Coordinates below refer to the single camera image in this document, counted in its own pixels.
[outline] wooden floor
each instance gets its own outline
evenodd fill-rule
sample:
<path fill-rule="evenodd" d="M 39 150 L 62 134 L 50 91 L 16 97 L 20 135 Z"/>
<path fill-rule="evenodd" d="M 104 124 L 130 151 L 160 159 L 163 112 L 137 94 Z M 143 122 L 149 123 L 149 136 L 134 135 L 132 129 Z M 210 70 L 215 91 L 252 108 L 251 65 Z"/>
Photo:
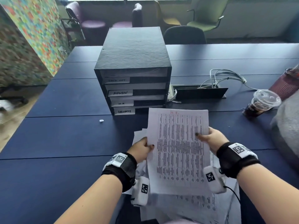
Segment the wooden floor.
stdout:
<path fill-rule="evenodd" d="M 23 96 L 29 100 L 29 103 L 23 105 L 19 101 L 0 100 L 0 107 L 5 108 L 5 110 L 0 111 L 0 152 L 19 127 L 44 89 L 45 86 L 25 87 L 19 91 L 8 90 L 1 94 L 1 97 Z"/>

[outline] pink chair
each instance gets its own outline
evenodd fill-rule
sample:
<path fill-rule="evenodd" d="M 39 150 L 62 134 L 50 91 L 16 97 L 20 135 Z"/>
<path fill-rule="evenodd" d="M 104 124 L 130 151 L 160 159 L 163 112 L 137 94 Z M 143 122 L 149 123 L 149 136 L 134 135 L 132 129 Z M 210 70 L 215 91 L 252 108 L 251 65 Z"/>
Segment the pink chair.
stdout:
<path fill-rule="evenodd" d="M 135 4 L 135 8 L 132 12 L 132 22 L 130 21 L 122 21 L 113 24 L 112 27 L 143 27 L 143 20 L 142 20 L 142 6 L 139 3 Z"/>
<path fill-rule="evenodd" d="M 81 12 L 79 3 L 76 1 L 69 3 L 65 9 L 70 17 L 80 23 L 89 45 L 103 45 L 108 33 L 108 27 L 104 21 L 86 19 Z"/>

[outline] person's left hand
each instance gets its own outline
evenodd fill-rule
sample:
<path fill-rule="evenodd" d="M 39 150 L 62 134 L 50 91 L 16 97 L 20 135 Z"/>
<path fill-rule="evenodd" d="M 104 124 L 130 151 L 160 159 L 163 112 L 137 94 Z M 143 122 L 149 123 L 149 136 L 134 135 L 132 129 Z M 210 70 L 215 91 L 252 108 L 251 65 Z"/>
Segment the person's left hand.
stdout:
<path fill-rule="evenodd" d="M 141 163 L 147 158 L 147 155 L 150 151 L 154 149 L 154 145 L 147 144 L 147 137 L 144 137 L 140 141 L 130 147 L 128 153 L 130 153 L 136 159 L 137 163 Z"/>

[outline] patterned wallpaper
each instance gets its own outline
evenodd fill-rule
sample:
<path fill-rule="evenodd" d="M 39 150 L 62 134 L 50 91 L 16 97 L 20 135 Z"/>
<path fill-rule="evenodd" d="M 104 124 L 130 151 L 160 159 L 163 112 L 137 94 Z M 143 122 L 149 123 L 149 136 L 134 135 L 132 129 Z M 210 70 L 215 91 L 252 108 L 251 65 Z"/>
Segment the patterned wallpaper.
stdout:
<path fill-rule="evenodd" d="M 32 46 L 44 65 L 55 75 L 68 53 L 68 40 L 54 0 L 0 0 L 0 4 Z"/>
<path fill-rule="evenodd" d="M 46 85 L 52 76 L 0 6 L 0 86 Z"/>

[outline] black wristband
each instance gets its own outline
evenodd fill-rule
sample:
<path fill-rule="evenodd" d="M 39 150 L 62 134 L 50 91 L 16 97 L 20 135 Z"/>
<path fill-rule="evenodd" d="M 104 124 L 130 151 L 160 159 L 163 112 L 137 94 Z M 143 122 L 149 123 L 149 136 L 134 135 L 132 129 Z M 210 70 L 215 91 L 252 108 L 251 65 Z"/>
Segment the black wristband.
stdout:
<path fill-rule="evenodd" d="M 130 172 L 132 172 L 131 176 L 129 176 L 127 173 L 125 173 L 125 171 L 122 168 L 113 166 L 113 165 L 109 165 L 107 166 L 103 172 L 102 175 L 104 174 L 112 174 L 114 176 L 116 176 L 122 183 L 123 185 L 123 192 L 128 191 L 132 186 L 132 178 L 135 178 L 135 171 L 137 168 L 137 161 L 136 159 L 130 154 L 130 153 L 123 153 L 126 154 L 131 161 L 133 163 L 133 166 L 130 166 L 129 168 L 131 169 Z"/>
<path fill-rule="evenodd" d="M 237 178 L 238 173 L 247 166 L 260 163 L 260 161 L 252 156 L 248 155 L 241 158 L 236 152 L 234 152 L 229 146 L 234 143 L 227 142 L 223 144 L 216 155 L 219 158 L 219 163 L 222 172 L 231 178 Z"/>

